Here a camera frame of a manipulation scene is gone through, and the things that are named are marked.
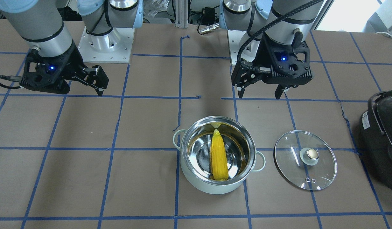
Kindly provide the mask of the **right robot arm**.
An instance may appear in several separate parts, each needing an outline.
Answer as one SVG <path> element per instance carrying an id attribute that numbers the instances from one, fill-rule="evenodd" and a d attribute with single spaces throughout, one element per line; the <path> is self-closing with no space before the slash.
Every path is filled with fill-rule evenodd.
<path id="1" fill-rule="evenodd" d="M 112 53 L 124 47 L 118 28 L 143 24 L 142 0 L 78 0 L 91 49 Z M 69 80 L 95 89 L 101 97 L 109 78 L 100 65 L 84 64 L 58 8 L 49 0 L 0 0 L 0 10 L 30 50 L 21 76 L 0 75 L 0 87 L 67 94 Z"/>

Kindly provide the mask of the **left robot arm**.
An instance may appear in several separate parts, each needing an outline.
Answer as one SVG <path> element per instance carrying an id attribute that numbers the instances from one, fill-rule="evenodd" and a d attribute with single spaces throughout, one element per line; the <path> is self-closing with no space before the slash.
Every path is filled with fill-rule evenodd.
<path id="1" fill-rule="evenodd" d="M 244 31 L 231 84 L 242 98 L 245 89 L 261 81 L 277 85 L 275 98 L 313 78 L 306 36 L 322 0 L 221 0 L 219 26 Z"/>

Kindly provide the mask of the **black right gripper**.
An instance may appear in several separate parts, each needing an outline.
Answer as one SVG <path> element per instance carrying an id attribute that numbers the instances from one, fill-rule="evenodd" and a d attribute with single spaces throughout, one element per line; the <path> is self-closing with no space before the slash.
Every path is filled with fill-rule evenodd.
<path id="1" fill-rule="evenodd" d="M 67 94 L 70 91 L 67 80 L 94 88 L 99 97 L 103 96 L 109 83 L 100 65 L 91 68 L 84 65 L 75 42 L 72 42 L 63 54 L 55 57 L 42 57 L 40 51 L 30 50 L 19 84 L 33 91 Z"/>

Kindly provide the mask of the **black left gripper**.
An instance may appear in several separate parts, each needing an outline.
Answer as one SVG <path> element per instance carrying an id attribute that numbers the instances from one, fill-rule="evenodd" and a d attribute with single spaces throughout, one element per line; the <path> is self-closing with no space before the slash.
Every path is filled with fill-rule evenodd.
<path id="1" fill-rule="evenodd" d="M 252 62 L 241 60 L 250 69 L 237 64 L 231 74 L 231 82 L 237 87 L 238 97 L 243 98 L 245 89 L 258 81 L 266 84 L 277 84 L 274 92 L 279 100 L 284 91 L 290 87 L 305 85 L 313 79 L 310 68 L 310 50 L 302 33 L 292 35 L 292 44 L 282 45 L 263 34 L 258 52 Z"/>

